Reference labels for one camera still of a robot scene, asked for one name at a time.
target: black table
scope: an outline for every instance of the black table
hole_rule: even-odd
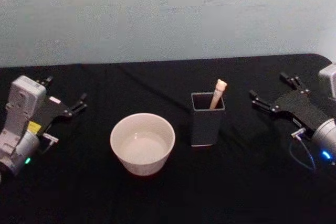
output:
[[[19,75],[54,76],[48,94],[71,105],[88,93],[86,112],[49,133],[60,141],[0,189],[3,223],[327,223],[336,219],[332,170],[316,174],[288,155],[297,128],[252,109],[248,91],[270,101],[290,90],[279,73],[297,73],[324,108],[318,71],[330,61],[289,55],[104,65],[3,68],[0,115]],[[228,83],[218,143],[191,148],[190,94]],[[176,143],[156,175],[129,174],[110,148],[123,117],[149,112],[174,127]]]

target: pen holder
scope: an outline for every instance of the pen holder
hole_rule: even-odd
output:
[[[192,93],[191,146],[216,144],[225,107],[221,97],[216,108],[210,110],[212,92]]]

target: blue light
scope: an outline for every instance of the blue light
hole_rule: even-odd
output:
[[[331,156],[328,152],[323,151],[322,154],[327,158],[327,159],[331,159]]]

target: white wall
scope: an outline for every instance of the white wall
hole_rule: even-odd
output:
[[[315,52],[336,0],[0,0],[0,66]]]

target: cable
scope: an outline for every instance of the cable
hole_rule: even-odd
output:
[[[314,162],[314,159],[313,159],[312,155],[310,154],[310,151],[308,150],[308,148],[306,147],[306,145],[304,144],[304,142],[302,141],[302,139],[298,135],[296,136],[296,139],[299,140],[300,144],[303,146],[304,150],[308,154],[312,166],[309,166],[309,165],[305,164],[304,162],[302,162],[301,160],[299,160],[297,157],[295,157],[295,155],[292,152],[293,141],[291,141],[290,144],[289,144],[289,154],[290,154],[290,156],[296,162],[298,162],[300,165],[302,165],[303,167],[305,167],[305,168],[307,168],[307,169],[315,172],[316,171],[316,165],[315,165],[315,162]]]

